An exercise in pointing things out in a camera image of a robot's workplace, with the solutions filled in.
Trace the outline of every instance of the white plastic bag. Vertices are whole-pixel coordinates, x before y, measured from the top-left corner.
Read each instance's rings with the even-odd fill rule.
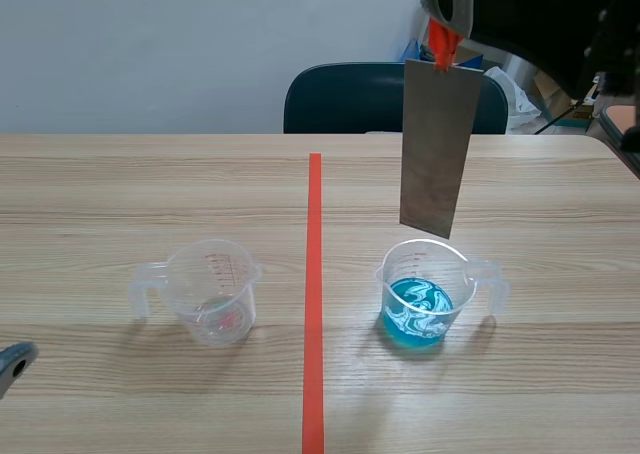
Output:
[[[484,75],[489,76],[500,84],[500,87],[502,87],[502,90],[507,96],[507,103],[509,104],[507,129],[514,129],[522,124],[526,124],[540,115],[540,110],[531,104],[525,92],[520,89],[520,86],[502,69],[492,67],[485,72]]]

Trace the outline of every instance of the gray object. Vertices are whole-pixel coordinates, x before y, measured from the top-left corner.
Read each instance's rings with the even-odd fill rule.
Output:
[[[450,237],[481,85],[482,71],[407,61],[402,224]]]
[[[38,357],[38,349],[31,342],[21,342],[0,351],[0,399],[11,385]]]

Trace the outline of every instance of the metal sheet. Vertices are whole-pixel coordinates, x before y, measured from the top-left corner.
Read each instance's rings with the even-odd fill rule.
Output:
[[[482,71],[407,61],[400,222],[451,235]]]

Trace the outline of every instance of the measuring cup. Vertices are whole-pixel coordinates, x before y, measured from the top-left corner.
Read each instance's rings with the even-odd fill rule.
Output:
[[[489,311],[500,314],[511,292],[500,264],[469,261],[439,241],[398,244],[376,271],[382,284],[382,319],[391,336],[407,346],[440,341],[479,290],[489,292]]]
[[[229,344],[253,326],[253,284],[259,279],[260,266],[242,246],[209,239],[179,250],[167,262],[138,266],[129,302],[138,318],[149,317],[147,290],[155,288],[196,341]]]

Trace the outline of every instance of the cup rim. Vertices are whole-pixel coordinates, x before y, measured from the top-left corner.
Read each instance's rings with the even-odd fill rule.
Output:
[[[244,247],[242,247],[240,244],[235,243],[233,241],[229,241],[228,239],[201,239],[200,241],[196,241],[196,242],[192,242],[191,244],[188,244],[184,247],[181,247],[180,249],[178,249],[176,252],[174,252],[171,256],[169,256],[169,259],[167,259],[166,262],[166,266],[167,268],[169,268],[169,266],[171,266],[171,262],[173,260],[175,260],[180,254],[184,253],[185,251],[187,251],[188,249],[191,249],[192,247],[195,247],[199,244],[205,244],[205,243],[211,243],[211,242],[219,242],[219,243],[224,243],[224,244],[230,244],[234,247],[237,247],[240,249],[240,251],[242,252],[242,254],[247,258],[247,260],[249,261],[249,264],[251,264],[251,266],[254,269],[254,273],[251,276],[251,278],[245,282],[244,286],[242,287],[242,289],[240,289],[238,291],[237,294],[235,294],[234,296],[232,296],[231,298],[229,298],[229,300],[227,300],[226,302],[213,307],[211,309],[207,309],[205,311],[200,311],[199,314],[200,315],[206,315],[206,314],[211,314],[213,312],[217,312],[217,311],[221,311],[222,309],[225,309],[227,307],[229,307],[231,304],[233,304],[234,302],[236,302],[238,299],[240,299],[244,294],[246,294],[246,292],[248,291],[249,287],[252,286],[255,282],[257,282],[260,279],[260,266],[258,264],[256,264],[253,261],[253,258],[251,257],[251,254],[249,254],[249,251],[247,251]],[[166,296],[166,293],[163,292],[161,293],[161,295],[165,298],[165,302],[169,303],[170,305],[172,304],[171,301],[169,300],[169,298]],[[185,314],[185,312],[183,312],[180,309],[175,309],[174,310],[180,314]]]
[[[446,316],[446,315],[455,314],[457,312],[460,312],[475,297],[476,292],[478,290],[478,282],[477,281],[473,282],[473,292],[471,293],[469,298],[466,301],[464,301],[462,304],[460,304],[458,307],[456,307],[455,309],[452,309],[450,311],[428,311],[427,309],[421,309],[419,307],[412,306],[411,304],[409,304],[404,299],[401,299],[395,293],[395,291],[391,288],[391,286],[384,279],[382,279],[382,271],[384,270],[384,265],[387,262],[387,258],[389,257],[389,255],[391,255],[391,253],[393,251],[395,251],[400,246],[403,246],[405,244],[412,244],[412,243],[416,243],[416,242],[418,242],[418,243],[426,243],[426,244],[435,244],[437,246],[444,247],[445,249],[448,249],[449,251],[453,252],[455,255],[457,255],[464,262],[469,262],[469,259],[467,259],[460,251],[458,251],[457,249],[454,249],[453,247],[449,246],[448,244],[445,244],[444,242],[436,241],[434,239],[410,239],[408,241],[404,241],[404,242],[401,242],[399,244],[396,244],[391,249],[389,249],[389,251],[384,256],[384,259],[382,260],[382,265],[376,270],[376,273],[375,273],[376,279],[378,280],[378,282],[380,282],[380,284],[382,284],[385,287],[385,289],[387,289],[387,291],[389,291],[389,293],[399,303],[401,303],[402,305],[404,305],[405,307],[409,308],[410,310],[412,310],[412,311],[414,311],[416,313],[424,314],[424,315],[430,315],[430,316]],[[466,276],[464,276],[464,281],[465,281],[465,283],[467,285],[469,285],[469,280],[467,279]]]

